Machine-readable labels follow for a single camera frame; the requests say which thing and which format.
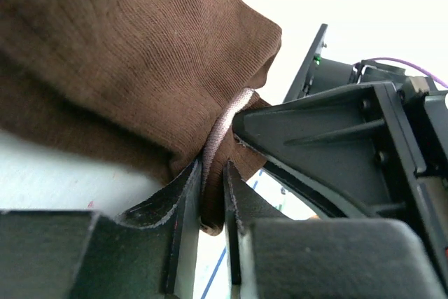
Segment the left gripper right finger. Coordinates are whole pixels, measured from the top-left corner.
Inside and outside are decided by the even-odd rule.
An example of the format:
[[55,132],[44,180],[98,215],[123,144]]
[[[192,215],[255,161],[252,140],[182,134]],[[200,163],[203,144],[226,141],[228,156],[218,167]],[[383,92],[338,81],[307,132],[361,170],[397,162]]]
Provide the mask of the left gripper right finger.
[[232,298],[446,298],[424,245],[401,221],[294,221],[223,171]]

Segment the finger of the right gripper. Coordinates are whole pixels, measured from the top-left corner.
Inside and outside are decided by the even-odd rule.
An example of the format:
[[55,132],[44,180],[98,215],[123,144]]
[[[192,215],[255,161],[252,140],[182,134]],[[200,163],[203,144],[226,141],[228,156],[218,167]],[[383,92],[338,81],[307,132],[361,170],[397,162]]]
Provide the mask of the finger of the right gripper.
[[395,87],[346,85],[238,113],[237,138],[266,171],[330,218],[404,219],[426,164]]

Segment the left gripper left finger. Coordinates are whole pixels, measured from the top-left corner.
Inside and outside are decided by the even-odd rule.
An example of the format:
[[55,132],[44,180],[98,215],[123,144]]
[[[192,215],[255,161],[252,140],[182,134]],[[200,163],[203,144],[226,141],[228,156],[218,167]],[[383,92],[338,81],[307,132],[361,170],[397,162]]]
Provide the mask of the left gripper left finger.
[[2,298],[191,298],[202,163],[116,218],[3,211]]

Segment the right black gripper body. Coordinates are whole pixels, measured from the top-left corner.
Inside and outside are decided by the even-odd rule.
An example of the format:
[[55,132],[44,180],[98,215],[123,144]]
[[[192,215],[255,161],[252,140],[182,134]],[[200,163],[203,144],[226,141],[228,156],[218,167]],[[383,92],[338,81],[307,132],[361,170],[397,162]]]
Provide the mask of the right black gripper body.
[[360,62],[360,81],[390,81],[400,98],[406,121],[416,141],[417,153],[425,167],[415,169],[412,188],[419,209],[421,227],[442,278],[447,277],[447,84],[429,71],[398,60],[398,64],[419,72],[408,76],[405,70],[382,60]]

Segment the brown striped cuff sock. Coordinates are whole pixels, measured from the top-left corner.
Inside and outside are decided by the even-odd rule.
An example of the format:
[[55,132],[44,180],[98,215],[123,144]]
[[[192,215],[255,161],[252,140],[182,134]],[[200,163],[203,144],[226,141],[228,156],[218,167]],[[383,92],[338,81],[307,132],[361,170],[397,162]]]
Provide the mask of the brown striped cuff sock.
[[242,0],[1,0],[1,129],[169,183],[203,158],[201,228],[223,229],[223,168],[264,158],[230,128],[281,28]]

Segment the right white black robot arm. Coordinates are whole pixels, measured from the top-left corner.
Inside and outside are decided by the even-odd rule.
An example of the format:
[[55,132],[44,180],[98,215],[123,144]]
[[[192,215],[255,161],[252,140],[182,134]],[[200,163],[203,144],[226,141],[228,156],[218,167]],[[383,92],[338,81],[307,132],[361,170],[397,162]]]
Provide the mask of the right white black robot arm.
[[323,58],[326,30],[283,103],[238,113],[233,132],[319,216],[406,222],[446,279],[447,92],[386,58]]

